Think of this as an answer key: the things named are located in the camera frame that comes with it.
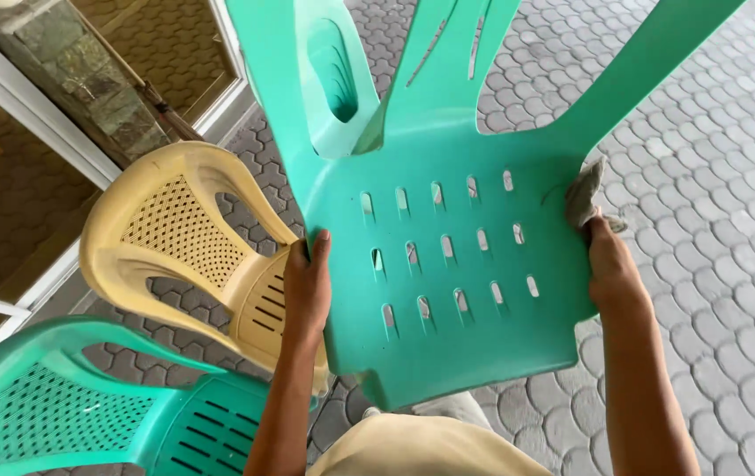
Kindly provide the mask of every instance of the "gray pavement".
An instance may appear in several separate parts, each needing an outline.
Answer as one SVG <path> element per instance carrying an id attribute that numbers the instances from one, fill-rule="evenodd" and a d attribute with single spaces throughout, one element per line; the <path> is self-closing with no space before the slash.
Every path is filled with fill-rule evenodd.
<path id="1" fill-rule="evenodd" d="M 347 4 L 375 84 L 385 92 L 415 2 Z M 523 2 L 481 94 L 481 131 L 549 124 L 592 85 L 653 4 Z M 265 118 L 258 115 L 228 148 L 249 165 L 287 224 L 302 234 Z M 630 222 L 624 238 L 654 300 L 669 374 L 703 473 L 755 475 L 755 0 L 590 157 L 601 153 L 608 155 L 610 167 L 597 202 Z M 245 208 L 232 197 L 220 198 L 226 220 L 262 252 L 271 252 L 274 243 Z M 155 279 L 152 291 L 199 319 L 227 325 L 221 306 L 191 286 Z M 91 311 L 152 333 L 186 355 L 264 374 L 217 344 L 106 302 Z M 581 361 L 574 368 L 472 393 L 496 432 L 554 473 L 610 475 L 602 330 L 590 321 L 577 326 L 576 336 Z M 180 384 L 196 376 L 118 347 L 97 346 L 88 355 L 108 372 L 146 384 Z M 353 379 L 338 379 L 311 428 L 310 459 L 355 424 L 367 406 Z M 73 472 L 122 470 L 116 465 Z M 124 473 L 139 469 L 127 467 Z"/>

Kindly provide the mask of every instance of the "hand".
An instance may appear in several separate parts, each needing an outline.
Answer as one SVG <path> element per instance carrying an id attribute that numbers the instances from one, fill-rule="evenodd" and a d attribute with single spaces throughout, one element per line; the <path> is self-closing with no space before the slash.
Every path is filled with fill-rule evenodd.
<path id="1" fill-rule="evenodd" d="M 313 243 L 312 261 L 307 260 L 305 240 L 298 240 L 289 250 L 284 270 L 284 343 L 288 346 L 321 343 L 330 311 L 330 244 L 330 232 L 322 230 Z"/>
<path id="2" fill-rule="evenodd" d="M 646 302 L 650 305 L 651 298 L 639 277 L 630 250 L 601 217 L 600 208 L 587 226 L 592 234 L 589 264 L 593 277 L 589 281 L 589 298 L 601 314 L 608 310 L 623 311 Z"/>

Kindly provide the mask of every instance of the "plastic chair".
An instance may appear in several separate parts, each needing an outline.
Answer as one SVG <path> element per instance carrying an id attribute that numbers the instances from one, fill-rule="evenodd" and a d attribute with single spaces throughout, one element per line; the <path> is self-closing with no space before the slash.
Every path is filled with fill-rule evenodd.
<path id="1" fill-rule="evenodd" d="M 81 352 L 99 342 L 207 372 L 191 388 L 129 384 Z M 242 474 L 268 384 L 196 362 L 120 324 L 39 323 L 0 343 L 0 475 L 132 462 L 149 476 Z"/>
<path id="2" fill-rule="evenodd" d="M 255 252 L 222 218 L 215 194 L 243 200 L 278 243 Z M 80 267 L 113 305 L 193 330 L 273 372 L 284 330 L 284 265 L 295 234 L 272 210 L 248 168 L 232 153 L 180 142 L 141 157 L 114 181 L 87 218 Z M 229 336 L 151 296 L 146 279 L 167 276 L 201 288 L 232 316 Z M 324 347 L 313 390 L 328 389 Z"/>
<path id="3" fill-rule="evenodd" d="M 339 130 L 355 145 L 344 157 L 322 153 L 330 138 L 306 120 L 331 121 L 317 102 L 333 68 L 311 60 L 320 19 L 342 32 L 325 45 L 348 55 L 335 68 L 365 74 L 341 0 L 227 0 L 307 228 L 333 233 L 331 371 L 360 373 L 369 399 L 391 409 L 574 364 L 574 326 L 596 309 L 586 247 L 563 218 L 565 188 L 742 2 L 660 0 L 561 117 L 481 135 L 478 95 L 519 2 L 421 1 L 380 106 L 362 100 L 371 85 L 350 95 L 371 118 Z"/>

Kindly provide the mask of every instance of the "gray rag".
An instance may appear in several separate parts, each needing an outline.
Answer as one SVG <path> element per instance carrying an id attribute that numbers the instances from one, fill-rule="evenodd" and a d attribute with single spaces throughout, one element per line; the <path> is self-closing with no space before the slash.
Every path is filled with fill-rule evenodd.
<path id="1" fill-rule="evenodd" d="M 597 212 L 592 203 L 592 197 L 601 187 L 601 176 L 604 175 L 606 163 L 607 157 L 601 156 L 593 164 L 584 167 L 565 191 L 565 220 L 583 236 L 587 243 L 591 235 L 585 225 Z M 612 215 L 603 215 L 603 217 L 613 233 L 627 230 L 625 220 Z"/>

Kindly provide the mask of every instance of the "cream plastic chair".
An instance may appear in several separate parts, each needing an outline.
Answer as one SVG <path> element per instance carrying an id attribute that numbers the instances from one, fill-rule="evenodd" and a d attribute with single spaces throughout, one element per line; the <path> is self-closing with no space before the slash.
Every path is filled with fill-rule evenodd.
<path id="1" fill-rule="evenodd" d="M 222 218 L 216 192 L 239 197 L 278 243 L 255 252 Z M 87 283 L 121 309 L 213 338 L 274 371 L 284 331 L 284 265 L 298 238 L 277 217 L 248 168 L 231 152 L 179 142 L 141 157 L 93 207 L 80 240 Z M 146 278 L 191 283 L 224 304 L 229 336 L 151 296 Z M 313 392 L 328 389 L 324 345 Z"/>

